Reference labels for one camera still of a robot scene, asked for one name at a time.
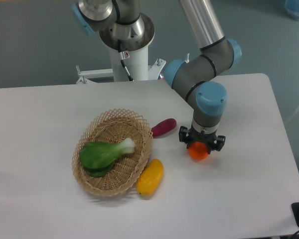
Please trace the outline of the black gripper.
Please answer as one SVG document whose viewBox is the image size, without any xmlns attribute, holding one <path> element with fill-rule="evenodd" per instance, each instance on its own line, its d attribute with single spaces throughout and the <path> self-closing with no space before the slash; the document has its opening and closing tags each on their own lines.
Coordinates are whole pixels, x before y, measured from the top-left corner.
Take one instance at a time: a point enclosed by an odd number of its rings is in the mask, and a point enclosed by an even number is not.
<svg viewBox="0 0 299 239">
<path fill-rule="evenodd" d="M 225 145 L 226 136 L 217 136 L 216 132 L 216 127 L 202 127 L 192 124 L 190 129 L 181 126 L 178 137 L 180 142 L 186 144 L 187 149 L 196 142 L 203 143 L 208 147 L 208 154 L 211 154 L 212 151 L 220 151 Z"/>
</svg>

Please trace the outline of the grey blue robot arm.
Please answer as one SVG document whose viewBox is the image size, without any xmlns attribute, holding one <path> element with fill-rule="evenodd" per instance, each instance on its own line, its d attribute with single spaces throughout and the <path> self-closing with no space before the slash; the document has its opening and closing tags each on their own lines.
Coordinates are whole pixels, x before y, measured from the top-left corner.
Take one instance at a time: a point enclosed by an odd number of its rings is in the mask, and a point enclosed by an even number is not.
<svg viewBox="0 0 299 239">
<path fill-rule="evenodd" d="M 193 60 L 176 59 L 148 65 L 148 47 L 155 29 L 140 11 L 137 0 L 79 0 L 71 7 L 81 29 L 98 33 L 107 46 L 116 82 L 144 81 L 163 76 L 192 108 L 190 128 L 182 126 L 179 140 L 187 149 L 207 154 L 220 151 L 225 136 L 217 129 L 227 103 L 227 91 L 214 78 L 235 65 L 242 56 L 239 44 L 226 38 L 208 0 L 182 0 L 180 5 L 196 39 L 200 55 Z"/>
</svg>

